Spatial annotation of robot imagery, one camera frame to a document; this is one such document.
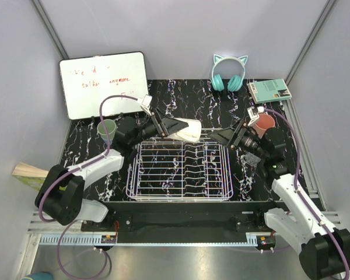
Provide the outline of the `blue plastic cup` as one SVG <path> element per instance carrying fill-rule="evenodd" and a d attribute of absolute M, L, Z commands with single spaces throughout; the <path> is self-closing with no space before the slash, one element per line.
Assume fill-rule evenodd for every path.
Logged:
<path fill-rule="evenodd" d="M 113 137 L 109 137 L 108 138 L 105 135 L 101 135 L 100 137 L 107 145 L 112 145 L 113 142 L 114 142 L 114 138 Z"/>

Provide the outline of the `green plastic cup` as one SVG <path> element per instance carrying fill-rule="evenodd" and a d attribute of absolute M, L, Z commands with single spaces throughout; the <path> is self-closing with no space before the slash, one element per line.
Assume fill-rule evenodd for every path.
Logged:
<path fill-rule="evenodd" d="M 116 134 L 117 124 L 115 121 L 110 119 L 105 119 L 98 123 L 97 125 L 97 133 L 101 135 L 105 135 L 106 137 L 113 137 Z"/>

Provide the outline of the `white faceted mug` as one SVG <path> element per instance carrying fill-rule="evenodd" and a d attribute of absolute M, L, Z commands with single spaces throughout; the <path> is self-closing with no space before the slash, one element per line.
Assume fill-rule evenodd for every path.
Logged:
<path fill-rule="evenodd" d="M 176 120 L 186 122 L 188 124 L 188 127 L 170 134 L 167 138 L 189 143 L 197 143 L 200 141 L 202 130 L 202 124 L 200 120 L 192 120 L 187 118 L 176 118 Z"/>

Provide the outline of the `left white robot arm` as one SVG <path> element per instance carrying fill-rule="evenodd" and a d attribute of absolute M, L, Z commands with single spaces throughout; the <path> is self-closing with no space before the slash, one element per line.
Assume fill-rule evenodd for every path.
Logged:
<path fill-rule="evenodd" d="M 157 110 L 138 125 L 136 119 L 123 117 L 115 122 L 115 134 L 107 141 L 107 150 L 74 166 L 53 166 L 38 192 L 35 206 L 44 222 L 69 225 L 73 221 L 91 221 L 102 231 L 114 225 L 114 216 L 100 201 L 83 197 L 84 191 L 109 173 L 122 169 L 136 155 L 135 146 L 151 137 L 172 137 L 190 127 L 188 119 L 168 117 Z"/>

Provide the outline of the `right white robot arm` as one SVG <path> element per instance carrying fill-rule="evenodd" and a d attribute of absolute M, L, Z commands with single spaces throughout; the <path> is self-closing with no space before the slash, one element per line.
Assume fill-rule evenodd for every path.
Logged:
<path fill-rule="evenodd" d="M 253 216 L 256 229 L 269 228 L 293 248 L 308 278 L 323 279 L 343 274 L 350 277 L 350 232 L 337 227 L 323 214 L 298 182 L 284 158 L 284 133 L 269 128 L 262 138 L 242 121 L 208 135 L 226 148 L 244 149 L 260 158 L 266 182 L 288 207 L 262 210 Z"/>

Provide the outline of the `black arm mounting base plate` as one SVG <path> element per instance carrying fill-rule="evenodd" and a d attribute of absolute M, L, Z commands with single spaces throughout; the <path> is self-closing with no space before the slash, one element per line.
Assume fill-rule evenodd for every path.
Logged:
<path fill-rule="evenodd" d="M 108 202 L 102 223 L 86 222 L 83 232 L 111 232 L 118 222 L 118 242 L 237 243 L 247 232 L 269 232 L 264 212 L 289 208 L 282 201 L 258 202 Z"/>

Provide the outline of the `pink plastic cup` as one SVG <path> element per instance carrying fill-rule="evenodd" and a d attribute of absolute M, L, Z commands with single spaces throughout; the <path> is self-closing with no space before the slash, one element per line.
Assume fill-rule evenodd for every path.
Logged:
<path fill-rule="evenodd" d="M 274 127 L 275 120 L 269 114 L 260 114 L 259 120 L 253 126 L 259 138 L 263 137 L 267 129 Z"/>

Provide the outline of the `clear glass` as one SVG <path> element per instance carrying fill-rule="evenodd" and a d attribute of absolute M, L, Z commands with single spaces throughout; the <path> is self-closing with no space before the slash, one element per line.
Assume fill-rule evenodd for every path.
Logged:
<path fill-rule="evenodd" d="M 251 167 L 257 167 L 261 162 L 261 159 L 258 156 L 249 152 L 242 156 L 242 160 L 245 164 Z"/>

